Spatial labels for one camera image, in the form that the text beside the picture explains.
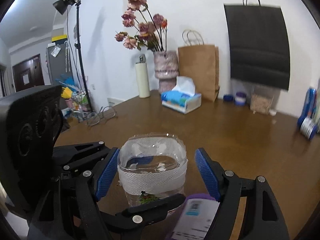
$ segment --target black bag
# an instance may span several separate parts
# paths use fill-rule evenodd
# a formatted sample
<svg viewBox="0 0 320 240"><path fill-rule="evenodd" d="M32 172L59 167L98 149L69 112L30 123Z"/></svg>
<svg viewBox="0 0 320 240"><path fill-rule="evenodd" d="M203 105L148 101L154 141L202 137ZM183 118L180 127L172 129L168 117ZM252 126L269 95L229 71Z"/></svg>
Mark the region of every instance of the black bag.
<svg viewBox="0 0 320 240"><path fill-rule="evenodd" d="M231 78L289 89L290 50L281 8L225 5Z"/></svg>

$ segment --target product label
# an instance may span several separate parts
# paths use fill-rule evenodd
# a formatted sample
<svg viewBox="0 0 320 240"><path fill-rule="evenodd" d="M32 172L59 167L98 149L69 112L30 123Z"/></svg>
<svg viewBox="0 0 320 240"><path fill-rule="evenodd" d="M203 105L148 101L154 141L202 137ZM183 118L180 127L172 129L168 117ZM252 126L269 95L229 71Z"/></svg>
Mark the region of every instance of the product label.
<svg viewBox="0 0 320 240"><path fill-rule="evenodd" d="M301 125L300 132L309 139L313 128L314 128L314 124L312 119L309 117L306 117Z"/></svg>
<svg viewBox="0 0 320 240"><path fill-rule="evenodd" d="M192 198L186 203L174 228L172 239L202 240L207 234L219 202L210 199Z"/></svg>

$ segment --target brown table surface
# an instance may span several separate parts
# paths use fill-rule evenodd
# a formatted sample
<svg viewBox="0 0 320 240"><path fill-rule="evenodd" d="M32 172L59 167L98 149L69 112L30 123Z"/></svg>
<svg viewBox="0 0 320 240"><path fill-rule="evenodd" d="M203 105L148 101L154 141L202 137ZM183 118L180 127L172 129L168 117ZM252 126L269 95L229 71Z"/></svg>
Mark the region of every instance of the brown table surface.
<svg viewBox="0 0 320 240"><path fill-rule="evenodd" d="M194 152L203 147L212 160L239 177L268 180L293 239L320 200L320 138L307 141L296 127L297 119L277 113L275 117L253 114L248 107L232 103L202 101L199 109L183 115L161 105L157 91L150 98L132 98L115 106L116 117L93 127L80 123L62 133L56 146L104 141L121 147L137 134L171 133L183 140L188 157L185 193L207 192L194 161ZM118 174L106 197L98 202L101 211L115 214L128 207ZM237 239L245 199L241 198L230 239ZM143 239L164 239L172 219L148 226Z"/></svg>

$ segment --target vase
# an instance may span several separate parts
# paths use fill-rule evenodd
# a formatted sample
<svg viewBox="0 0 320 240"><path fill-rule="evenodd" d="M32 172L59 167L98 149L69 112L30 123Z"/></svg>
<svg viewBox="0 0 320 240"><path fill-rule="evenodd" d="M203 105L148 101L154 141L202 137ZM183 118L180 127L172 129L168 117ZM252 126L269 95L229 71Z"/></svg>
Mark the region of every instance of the vase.
<svg viewBox="0 0 320 240"><path fill-rule="evenodd" d="M156 51L153 53L155 60L155 77L159 79L159 93L173 89L179 75L178 56L176 51Z"/></svg>

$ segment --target yellow item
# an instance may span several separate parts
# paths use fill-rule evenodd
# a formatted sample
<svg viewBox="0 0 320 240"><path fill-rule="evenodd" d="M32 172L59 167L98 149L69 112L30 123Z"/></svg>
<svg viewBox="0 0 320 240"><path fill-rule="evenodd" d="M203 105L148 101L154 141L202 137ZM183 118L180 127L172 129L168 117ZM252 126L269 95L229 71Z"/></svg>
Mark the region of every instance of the yellow item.
<svg viewBox="0 0 320 240"><path fill-rule="evenodd" d="M55 37L51 38L51 42L58 41L58 40L63 40L63 39L66 39L66 38L67 38L66 34L63 34L63 35L60 35L60 36L55 36Z"/></svg>
<svg viewBox="0 0 320 240"><path fill-rule="evenodd" d="M66 87L66 88L62 88L63 89L63 92L61 94L61 96L64 98L64 99L69 99L71 98L71 95L72 95L72 91L70 88Z"/></svg>

